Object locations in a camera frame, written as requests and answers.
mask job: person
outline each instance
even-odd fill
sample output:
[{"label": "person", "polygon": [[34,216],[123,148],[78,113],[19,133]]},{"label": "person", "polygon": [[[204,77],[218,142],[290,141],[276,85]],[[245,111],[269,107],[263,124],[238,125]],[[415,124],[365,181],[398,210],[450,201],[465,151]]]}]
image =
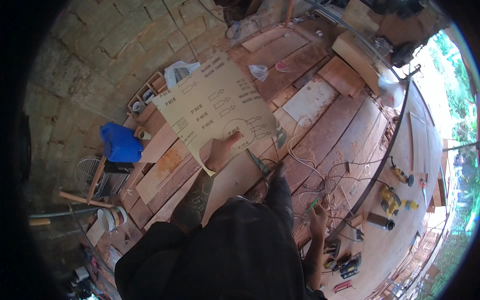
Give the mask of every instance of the person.
[{"label": "person", "polygon": [[[214,139],[205,166],[219,171],[238,139],[240,132]],[[312,243],[302,262],[285,172],[280,163],[263,204],[229,198],[202,228],[215,179],[202,170],[170,222],[154,223],[117,262],[122,299],[324,299],[326,211],[309,212]]]}]

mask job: blue plastic jug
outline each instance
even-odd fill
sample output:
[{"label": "blue plastic jug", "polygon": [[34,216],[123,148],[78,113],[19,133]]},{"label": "blue plastic jug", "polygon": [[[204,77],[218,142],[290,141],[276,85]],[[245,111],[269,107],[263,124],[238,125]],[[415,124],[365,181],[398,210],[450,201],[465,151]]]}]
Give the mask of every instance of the blue plastic jug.
[{"label": "blue plastic jug", "polygon": [[144,148],[134,133],[134,130],[112,122],[100,126],[100,138],[105,143],[103,155],[112,162],[138,162]]}]

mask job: printed arrow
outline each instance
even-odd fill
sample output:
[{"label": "printed arrow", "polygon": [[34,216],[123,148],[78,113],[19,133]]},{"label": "printed arrow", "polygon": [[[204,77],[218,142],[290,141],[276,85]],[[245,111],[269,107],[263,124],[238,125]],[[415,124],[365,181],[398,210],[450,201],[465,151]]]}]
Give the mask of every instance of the printed arrow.
[{"label": "printed arrow", "polygon": [[266,127],[266,126],[267,126],[267,125],[262,124],[262,125],[260,125],[260,126],[255,126],[255,127],[253,127],[253,128],[250,128],[250,130],[251,130],[252,132],[255,132],[255,131],[260,130],[260,129]]},{"label": "printed arrow", "polygon": [[215,109],[219,108],[220,106],[224,105],[225,102],[228,102],[230,100],[230,98],[225,98],[225,100],[220,100],[218,101],[217,103],[215,103],[213,105],[213,107],[215,107]]},{"label": "printed arrow", "polygon": [[223,93],[223,90],[219,90],[218,92],[211,94],[210,96],[208,96],[208,99],[212,101],[213,99],[217,98],[218,95],[220,95],[221,93]]},{"label": "printed arrow", "polygon": [[185,82],[187,82],[187,80],[189,80],[191,77],[192,77],[192,74],[188,74],[188,75],[187,75],[187,76],[185,76],[185,78],[184,78],[184,79],[185,79],[185,81],[184,81],[184,82],[182,82],[181,84],[180,84],[180,83],[178,83],[177,85],[178,85],[178,86],[182,86],[182,85],[183,85]]},{"label": "printed arrow", "polygon": [[256,138],[257,140],[260,140],[261,138],[263,138],[263,137],[265,137],[265,136],[267,136],[267,135],[270,135],[270,134],[271,134],[271,132],[261,133],[261,134],[256,135],[255,138]]},{"label": "printed arrow", "polygon": [[248,119],[248,120],[247,120],[247,123],[249,123],[249,124],[250,124],[250,123],[253,123],[253,122],[255,122],[255,121],[260,120],[261,118],[262,118],[262,117],[256,117],[256,118]]},{"label": "printed arrow", "polygon": [[223,116],[225,116],[226,114],[228,114],[231,110],[233,110],[234,108],[235,108],[235,106],[231,106],[231,107],[229,107],[229,108],[226,108],[226,109],[224,109],[223,111],[221,111],[221,112],[219,113],[219,115],[220,115],[221,117],[223,117]]},{"label": "printed arrow", "polygon": [[191,90],[193,89],[193,87],[196,86],[196,85],[197,85],[197,82],[194,82],[193,84],[191,84],[191,85],[187,86],[186,88],[184,88],[184,89],[182,90],[183,94],[186,94],[186,93],[188,93],[189,91],[191,91]]}]

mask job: forearm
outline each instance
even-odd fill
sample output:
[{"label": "forearm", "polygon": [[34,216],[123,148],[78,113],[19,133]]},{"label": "forearm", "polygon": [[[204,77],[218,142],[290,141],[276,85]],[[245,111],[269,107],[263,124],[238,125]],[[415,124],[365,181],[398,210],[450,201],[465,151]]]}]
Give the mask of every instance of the forearm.
[{"label": "forearm", "polygon": [[320,288],[322,279],[322,256],[324,253],[324,237],[313,237],[310,248],[305,255],[304,263],[312,268],[312,273],[306,278],[308,285],[313,289]]},{"label": "forearm", "polygon": [[187,234],[200,225],[205,215],[214,178],[215,176],[210,177],[204,170],[200,171],[188,193],[175,207],[170,223]]}]

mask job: sandpaper sheet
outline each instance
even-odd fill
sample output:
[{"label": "sandpaper sheet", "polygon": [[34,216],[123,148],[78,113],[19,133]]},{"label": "sandpaper sheet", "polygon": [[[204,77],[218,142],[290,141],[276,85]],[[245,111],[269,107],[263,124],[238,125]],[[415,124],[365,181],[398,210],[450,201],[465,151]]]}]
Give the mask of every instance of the sandpaper sheet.
[{"label": "sandpaper sheet", "polygon": [[241,139],[229,158],[276,133],[276,120],[264,100],[225,52],[216,53],[192,74],[153,100],[164,118],[200,163],[200,149],[236,131]]}]

